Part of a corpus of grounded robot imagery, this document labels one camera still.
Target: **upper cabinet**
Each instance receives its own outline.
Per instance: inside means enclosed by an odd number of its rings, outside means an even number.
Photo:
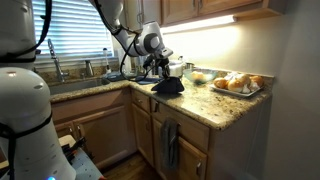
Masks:
[[[143,24],[157,21],[161,25],[160,0],[125,0],[127,26],[132,30],[141,30]]]
[[[287,0],[163,0],[163,26],[234,15],[238,21],[284,13]]]

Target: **window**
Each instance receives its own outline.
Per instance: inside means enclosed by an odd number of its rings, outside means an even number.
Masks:
[[[36,40],[41,35],[45,15],[45,0],[32,0]],[[46,40],[38,47],[41,55],[50,55],[48,38],[57,56],[62,59],[79,60],[101,58],[103,48],[113,56],[111,33],[105,28],[96,9],[88,0],[53,0],[50,29]]]

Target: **kitchen sink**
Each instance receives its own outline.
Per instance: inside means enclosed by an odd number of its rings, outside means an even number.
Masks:
[[[56,86],[50,86],[50,94],[61,94],[81,89],[93,88],[109,84],[109,81],[102,78],[83,80],[78,82],[66,83]]]

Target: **plate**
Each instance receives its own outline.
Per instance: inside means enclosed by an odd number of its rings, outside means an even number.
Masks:
[[[250,97],[254,94],[256,94],[258,91],[260,91],[262,88],[259,88],[258,90],[256,91],[253,91],[251,93],[248,93],[248,94],[243,94],[243,93],[238,93],[238,92],[233,92],[233,91],[229,91],[229,90],[226,90],[226,89],[221,89],[221,88],[217,88],[215,85],[213,84],[210,84],[209,87],[214,90],[214,91],[218,91],[218,92],[223,92],[223,93],[226,93],[226,94],[230,94],[230,95],[234,95],[234,96],[238,96],[238,97],[243,97],[243,98],[247,98],[247,97]]]

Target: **drawer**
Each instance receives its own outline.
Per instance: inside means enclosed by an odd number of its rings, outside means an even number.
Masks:
[[[147,113],[150,112],[150,98],[147,95],[137,90],[132,90],[132,102]]]
[[[124,104],[122,90],[111,91],[104,94],[73,99],[52,104],[52,118],[65,121],[99,109],[120,106]]]
[[[202,150],[208,151],[210,128],[193,120],[192,118],[177,112],[156,100],[151,100],[152,117],[163,123],[170,117],[179,123],[179,135],[190,142],[192,145]]]

